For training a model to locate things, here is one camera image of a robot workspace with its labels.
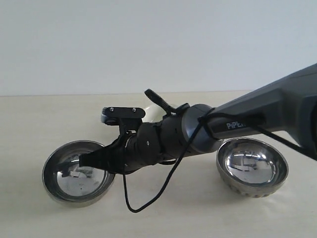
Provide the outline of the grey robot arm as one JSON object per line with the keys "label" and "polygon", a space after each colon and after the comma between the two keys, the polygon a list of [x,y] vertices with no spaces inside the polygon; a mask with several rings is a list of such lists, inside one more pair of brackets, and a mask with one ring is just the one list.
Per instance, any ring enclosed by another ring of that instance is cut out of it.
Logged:
{"label": "grey robot arm", "polygon": [[79,165],[113,174],[217,151],[224,139],[286,131],[311,158],[317,154],[317,67],[311,65],[224,105],[170,106],[153,90],[147,97],[165,115],[143,122],[140,108],[109,107],[102,121],[117,125],[110,145],[79,157]]}

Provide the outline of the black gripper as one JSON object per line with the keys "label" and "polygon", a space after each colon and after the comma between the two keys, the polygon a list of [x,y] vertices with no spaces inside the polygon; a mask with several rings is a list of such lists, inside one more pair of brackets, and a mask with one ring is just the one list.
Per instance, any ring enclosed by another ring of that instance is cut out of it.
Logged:
{"label": "black gripper", "polygon": [[156,123],[143,123],[136,133],[120,136],[113,145],[79,156],[80,167],[92,167],[116,174],[131,174],[163,161],[163,149]]}

